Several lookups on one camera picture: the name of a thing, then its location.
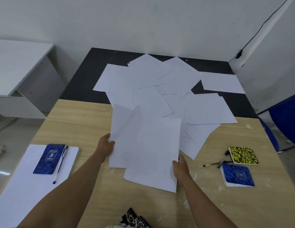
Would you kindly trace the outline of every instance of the black cable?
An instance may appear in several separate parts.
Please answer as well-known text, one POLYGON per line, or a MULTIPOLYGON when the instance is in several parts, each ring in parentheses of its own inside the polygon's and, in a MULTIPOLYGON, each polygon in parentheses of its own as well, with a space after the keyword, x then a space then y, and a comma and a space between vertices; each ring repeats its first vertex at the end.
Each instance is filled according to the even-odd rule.
POLYGON ((7 125, 5 125, 4 127, 0 128, 0 132, 2 130, 4 130, 5 128, 9 127, 9 126, 12 126, 17 120, 18 120, 18 118, 15 118, 12 121, 10 121, 7 125))
MULTIPOLYGON (((259 33, 259 31, 262 29, 262 27, 263 27, 263 25, 272 17, 272 15, 273 14, 271 14, 271 16, 262 24, 262 26, 260 27, 260 29, 257 31, 257 33, 253 36, 253 38, 259 33)), ((240 58, 241 57, 241 55, 242 55, 242 53, 243 53, 243 50, 244 50, 244 48, 250 43, 250 41, 236 54, 236 59, 238 59, 238 58, 240 58)))

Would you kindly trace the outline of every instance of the blue spiral notepad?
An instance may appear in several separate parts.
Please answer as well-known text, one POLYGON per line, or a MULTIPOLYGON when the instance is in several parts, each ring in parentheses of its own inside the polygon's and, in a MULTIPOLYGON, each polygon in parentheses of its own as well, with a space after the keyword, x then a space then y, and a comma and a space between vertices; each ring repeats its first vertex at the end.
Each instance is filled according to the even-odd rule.
POLYGON ((226 186, 255 186, 248 167, 222 164, 220 169, 226 186))
POLYGON ((33 171, 34 174, 53 174, 61 156, 65 144, 48 144, 41 159, 33 171))

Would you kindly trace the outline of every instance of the white wall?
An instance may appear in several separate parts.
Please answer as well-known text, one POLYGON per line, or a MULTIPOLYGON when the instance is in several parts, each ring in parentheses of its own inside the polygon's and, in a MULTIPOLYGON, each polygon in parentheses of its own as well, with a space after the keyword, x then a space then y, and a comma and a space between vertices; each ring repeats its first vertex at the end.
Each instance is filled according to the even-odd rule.
POLYGON ((57 45, 70 80, 91 47, 229 61, 285 0, 0 0, 0 38, 57 45))
POLYGON ((236 75, 258 112, 295 94, 295 0, 236 75))

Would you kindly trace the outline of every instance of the wooden table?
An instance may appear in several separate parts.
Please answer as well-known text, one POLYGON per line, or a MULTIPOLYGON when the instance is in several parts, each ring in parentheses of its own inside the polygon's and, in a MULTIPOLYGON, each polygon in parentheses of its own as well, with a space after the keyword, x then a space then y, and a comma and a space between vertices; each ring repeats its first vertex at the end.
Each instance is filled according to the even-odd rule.
MULTIPOLYGON (((95 151, 99 138, 110 132, 109 104, 58 100, 32 144, 65 143, 80 147, 73 172, 95 151)), ((222 124, 207 139, 192 161, 185 157, 191 176, 206 195, 238 227, 295 227, 295 187, 258 119, 236 117, 236 124, 222 124), (216 166, 229 146, 250 147, 259 165, 249 166, 255 188, 226 187, 216 166)), ((196 227, 185 191, 155 189, 123 178, 125 169, 101 170, 78 227, 106 227, 129 207, 153 227, 196 227)))

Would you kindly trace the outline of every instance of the white desk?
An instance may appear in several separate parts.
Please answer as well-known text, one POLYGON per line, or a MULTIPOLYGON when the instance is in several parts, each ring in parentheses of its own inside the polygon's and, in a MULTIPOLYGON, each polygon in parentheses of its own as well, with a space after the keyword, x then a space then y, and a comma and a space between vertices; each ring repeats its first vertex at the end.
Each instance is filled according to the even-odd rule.
POLYGON ((50 43, 0 40, 0 114, 40 118, 65 85, 49 61, 50 43))

